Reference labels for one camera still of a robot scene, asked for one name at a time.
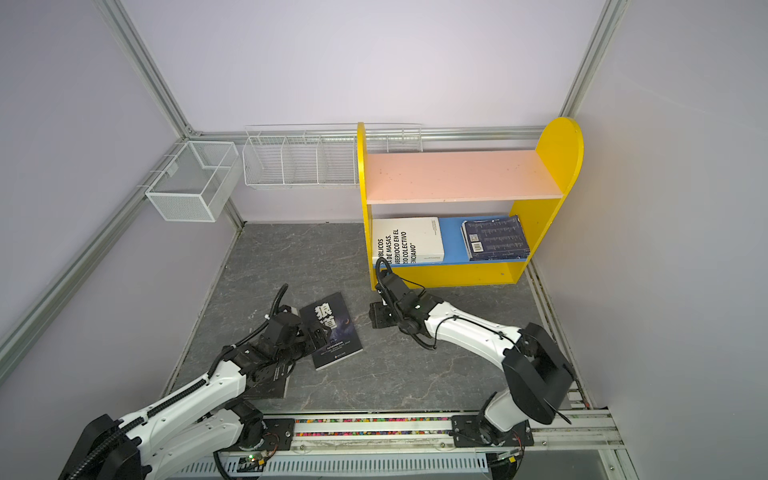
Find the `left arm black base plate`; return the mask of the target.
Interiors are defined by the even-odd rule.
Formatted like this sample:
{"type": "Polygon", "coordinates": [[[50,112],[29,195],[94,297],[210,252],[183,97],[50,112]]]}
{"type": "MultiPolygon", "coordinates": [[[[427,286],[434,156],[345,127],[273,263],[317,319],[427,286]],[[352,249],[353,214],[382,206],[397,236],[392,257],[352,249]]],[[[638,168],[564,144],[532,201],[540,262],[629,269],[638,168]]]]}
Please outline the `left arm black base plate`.
{"type": "Polygon", "coordinates": [[[294,438],[294,418],[266,418],[243,427],[235,447],[243,451],[287,451],[294,438]]]}

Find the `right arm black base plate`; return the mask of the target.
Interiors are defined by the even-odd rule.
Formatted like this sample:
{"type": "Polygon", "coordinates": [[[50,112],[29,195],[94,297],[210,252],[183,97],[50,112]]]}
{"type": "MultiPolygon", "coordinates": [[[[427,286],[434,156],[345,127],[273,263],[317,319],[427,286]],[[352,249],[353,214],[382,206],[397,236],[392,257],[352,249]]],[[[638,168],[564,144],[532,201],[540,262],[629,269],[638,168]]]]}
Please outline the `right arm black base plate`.
{"type": "Polygon", "coordinates": [[[456,447],[529,447],[534,445],[528,421],[514,425],[508,431],[493,426],[480,414],[453,415],[450,434],[456,447]]]}

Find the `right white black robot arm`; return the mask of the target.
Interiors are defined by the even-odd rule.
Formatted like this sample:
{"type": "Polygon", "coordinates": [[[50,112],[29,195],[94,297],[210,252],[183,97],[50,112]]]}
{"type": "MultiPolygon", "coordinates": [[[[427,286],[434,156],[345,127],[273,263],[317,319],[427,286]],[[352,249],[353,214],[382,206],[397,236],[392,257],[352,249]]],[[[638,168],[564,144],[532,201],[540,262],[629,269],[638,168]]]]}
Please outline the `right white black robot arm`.
{"type": "Polygon", "coordinates": [[[575,381],[575,369],[544,328],[485,320],[424,289],[411,289],[394,273],[378,280],[375,290],[381,297],[371,305],[376,328],[395,326],[426,350],[451,343],[503,373],[507,387],[482,407],[483,428],[506,434],[528,420],[549,425],[566,418],[560,405],[575,381]]]}

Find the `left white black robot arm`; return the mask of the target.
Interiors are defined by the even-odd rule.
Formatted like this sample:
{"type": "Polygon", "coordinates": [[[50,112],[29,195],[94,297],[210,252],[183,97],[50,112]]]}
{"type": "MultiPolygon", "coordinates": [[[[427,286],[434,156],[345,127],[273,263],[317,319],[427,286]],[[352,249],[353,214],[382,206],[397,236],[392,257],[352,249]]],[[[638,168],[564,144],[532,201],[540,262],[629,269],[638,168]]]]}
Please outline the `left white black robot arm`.
{"type": "Polygon", "coordinates": [[[88,423],[60,474],[63,479],[166,479],[198,459],[229,448],[278,449],[279,434],[248,391],[292,373],[324,347],[330,328],[283,304],[282,285],[265,321],[222,348],[197,379],[118,419],[88,423]]]}

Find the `white Spanish text book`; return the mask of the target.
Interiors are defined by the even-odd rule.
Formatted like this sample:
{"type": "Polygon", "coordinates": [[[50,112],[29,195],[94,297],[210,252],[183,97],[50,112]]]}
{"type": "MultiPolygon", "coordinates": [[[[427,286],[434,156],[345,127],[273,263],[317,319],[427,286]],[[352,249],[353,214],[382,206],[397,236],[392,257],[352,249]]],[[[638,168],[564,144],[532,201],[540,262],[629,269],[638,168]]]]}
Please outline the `white Spanish text book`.
{"type": "Polygon", "coordinates": [[[392,266],[441,263],[444,246],[437,217],[374,219],[372,262],[385,258],[392,266]]]}

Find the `navy book with QR code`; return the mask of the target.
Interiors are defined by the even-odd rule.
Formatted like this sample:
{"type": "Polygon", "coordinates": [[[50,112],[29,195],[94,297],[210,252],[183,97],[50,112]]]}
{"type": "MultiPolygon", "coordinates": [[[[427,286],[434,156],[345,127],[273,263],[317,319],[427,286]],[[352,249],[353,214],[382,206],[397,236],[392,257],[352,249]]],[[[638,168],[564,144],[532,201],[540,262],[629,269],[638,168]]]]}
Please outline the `navy book with QR code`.
{"type": "Polygon", "coordinates": [[[467,220],[461,230],[470,261],[524,260],[530,254],[518,216],[467,220]]]}

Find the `black book white characters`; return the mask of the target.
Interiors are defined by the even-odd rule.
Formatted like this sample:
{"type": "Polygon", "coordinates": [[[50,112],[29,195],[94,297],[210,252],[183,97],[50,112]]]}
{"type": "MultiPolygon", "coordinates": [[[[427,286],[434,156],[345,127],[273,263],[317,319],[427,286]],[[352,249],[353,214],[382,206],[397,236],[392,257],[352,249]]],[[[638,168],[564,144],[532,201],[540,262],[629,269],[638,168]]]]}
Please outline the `black book white characters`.
{"type": "Polygon", "coordinates": [[[319,323],[327,334],[327,343],[312,354],[316,370],[324,369],[363,350],[341,292],[306,305],[299,312],[305,323],[319,323]]]}

